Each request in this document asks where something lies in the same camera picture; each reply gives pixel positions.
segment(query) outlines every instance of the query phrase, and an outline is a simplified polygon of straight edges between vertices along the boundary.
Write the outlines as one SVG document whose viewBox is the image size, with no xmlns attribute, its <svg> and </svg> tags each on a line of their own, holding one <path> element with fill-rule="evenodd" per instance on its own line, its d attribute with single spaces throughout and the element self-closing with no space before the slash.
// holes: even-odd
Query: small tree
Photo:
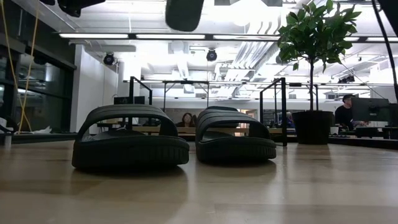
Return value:
<svg viewBox="0 0 398 224">
<path fill-rule="evenodd" d="M 356 31 L 355 18 L 361 12 L 354 12 L 354 7 L 340 11 L 340 4 L 337 4 L 337 11 L 330 15 L 333 10 L 332 0 L 328 0 L 325 6 L 317 7 L 315 3 L 303 4 L 303 9 L 298 13 L 291 12 L 286 17 L 287 26 L 279 29 L 280 48 L 279 57 L 282 62 L 296 63 L 293 70 L 299 69 L 299 60 L 305 59 L 311 66 L 310 70 L 310 101 L 313 111 L 313 69 L 314 63 L 322 60 L 323 72 L 326 70 L 326 63 L 340 63 L 340 54 L 345 55 L 346 49 L 353 45 L 345 41 Z"/>
</svg>

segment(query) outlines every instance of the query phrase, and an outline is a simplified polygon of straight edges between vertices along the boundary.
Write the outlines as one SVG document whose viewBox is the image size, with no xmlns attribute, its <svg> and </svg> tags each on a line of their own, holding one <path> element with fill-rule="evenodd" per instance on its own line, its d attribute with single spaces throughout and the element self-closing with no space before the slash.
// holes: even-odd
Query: yellow cable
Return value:
<svg viewBox="0 0 398 224">
<path fill-rule="evenodd" d="M 33 31 L 32 50 L 30 51 L 30 64 L 29 64 L 29 70 L 27 71 L 26 86 L 25 86 L 25 98 L 24 98 L 24 104 L 22 105 L 22 114 L 21 114 L 21 121 L 19 123 L 18 133 L 21 132 L 22 124 L 24 123 L 25 106 L 26 106 L 26 98 L 27 98 L 27 89 L 29 87 L 30 72 L 32 71 L 33 52 L 34 52 L 34 49 L 35 49 L 37 24 L 39 23 L 39 6 L 40 6 L 40 2 L 39 2 L 39 0 L 36 0 L 36 1 L 37 1 L 37 5 L 36 5 L 35 29 Z"/>
<path fill-rule="evenodd" d="M 3 0 L 0 1 L 0 5 L 1 5 L 1 10 L 2 10 L 2 20 L 3 20 L 3 23 L 4 23 L 4 33 L 5 33 L 5 35 L 6 35 L 6 42 L 7 42 L 7 49 L 8 49 L 8 57 L 9 57 L 9 60 L 10 60 L 10 66 L 11 66 L 12 77 L 13 77 L 13 79 L 14 79 L 14 86 L 15 86 L 15 89 L 18 91 L 18 83 L 17 83 L 17 78 L 16 78 L 16 75 L 15 75 L 14 64 L 12 63 L 11 49 L 10 49 L 10 43 L 9 43 L 9 39 L 8 39 L 6 14 L 4 13 L 5 10 L 4 10 L 4 2 L 3 2 Z M 20 96 L 20 95 L 18 96 L 18 99 L 19 99 L 19 103 L 21 104 L 21 108 L 22 108 L 22 100 L 21 100 L 21 96 Z M 28 126 L 29 126 L 29 130 L 32 131 L 32 128 L 30 127 L 29 120 L 27 119 L 25 113 L 22 113 L 22 114 L 24 115 L 24 118 L 26 119 L 26 122 L 27 122 L 27 124 L 28 124 Z"/>
</svg>

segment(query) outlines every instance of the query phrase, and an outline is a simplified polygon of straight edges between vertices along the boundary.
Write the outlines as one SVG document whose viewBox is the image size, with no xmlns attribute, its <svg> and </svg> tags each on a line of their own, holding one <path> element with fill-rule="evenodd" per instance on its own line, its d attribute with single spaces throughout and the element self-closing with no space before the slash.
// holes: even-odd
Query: black cable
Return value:
<svg viewBox="0 0 398 224">
<path fill-rule="evenodd" d="M 398 101 L 398 84 L 397 84 L 396 64 L 395 64 L 394 58 L 392 56 L 392 50 L 391 50 L 390 42 L 388 41 L 387 32 L 384 29 L 383 23 L 382 23 L 381 18 L 380 18 L 379 11 L 378 11 L 377 6 L 376 6 L 376 0 L 372 0 L 372 5 L 373 5 L 374 13 L 376 14 L 377 22 L 379 23 L 381 32 L 383 33 L 384 41 L 386 42 L 388 56 L 390 58 L 390 63 L 391 63 L 391 67 L 392 67 L 392 77 L 394 79 L 394 90 L 395 90 L 395 93 L 396 93 L 396 99 Z"/>
<path fill-rule="evenodd" d="M 368 86 L 368 84 L 366 84 L 364 81 L 362 81 L 362 79 L 360 79 L 358 76 L 356 76 L 350 69 L 347 68 L 347 66 L 345 64 L 342 63 L 342 65 L 347 69 L 347 71 L 350 72 L 350 74 L 352 74 L 353 76 L 355 76 L 363 85 L 365 85 L 366 87 L 368 87 L 371 91 L 373 91 L 375 94 L 379 95 L 381 98 L 385 99 L 382 95 L 380 95 L 378 92 L 376 92 L 375 90 L 372 89 L 372 87 Z"/>
</svg>

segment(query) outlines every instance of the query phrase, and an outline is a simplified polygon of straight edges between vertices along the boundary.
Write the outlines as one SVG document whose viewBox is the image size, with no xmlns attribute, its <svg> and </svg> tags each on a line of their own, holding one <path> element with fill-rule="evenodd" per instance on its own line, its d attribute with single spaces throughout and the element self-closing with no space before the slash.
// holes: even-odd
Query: potted plant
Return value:
<svg viewBox="0 0 398 224">
<path fill-rule="evenodd" d="M 341 63 L 340 56 L 353 45 L 345 41 L 347 36 L 356 33 L 355 18 L 361 12 L 354 12 L 354 7 L 333 10 L 332 0 L 317 7 L 315 3 L 303 4 L 298 13 L 290 12 L 286 17 L 287 25 L 279 29 L 279 58 L 283 63 L 293 63 L 293 70 L 299 69 L 299 60 L 310 64 L 310 110 L 294 113 L 293 120 L 298 142 L 301 144 L 327 144 L 333 113 L 313 110 L 313 72 L 314 64 L 326 65 Z"/>
</svg>

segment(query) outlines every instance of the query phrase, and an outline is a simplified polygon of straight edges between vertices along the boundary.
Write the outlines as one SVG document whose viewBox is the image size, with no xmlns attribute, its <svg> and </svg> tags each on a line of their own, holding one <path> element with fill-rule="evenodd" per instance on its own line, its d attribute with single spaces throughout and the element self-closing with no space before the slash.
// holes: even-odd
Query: black slide sandal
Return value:
<svg viewBox="0 0 398 224">
<path fill-rule="evenodd" d="M 113 118 L 155 118 L 162 124 L 158 136 L 119 130 L 90 136 L 91 125 Z M 80 169 L 186 164 L 189 145 L 178 137 L 174 123 L 159 108 L 150 105 L 110 105 L 90 112 L 78 132 L 72 166 Z"/>
<path fill-rule="evenodd" d="M 250 124 L 248 137 L 206 131 L 208 128 L 238 123 Z M 202 111 L 198 117 L 196 134 L 197 158 L 201 162 L 261 162 L 276 157 L 276 144 L 271 140 L 268 129 L 256 119 L 238 111 Z"/>
</svg>

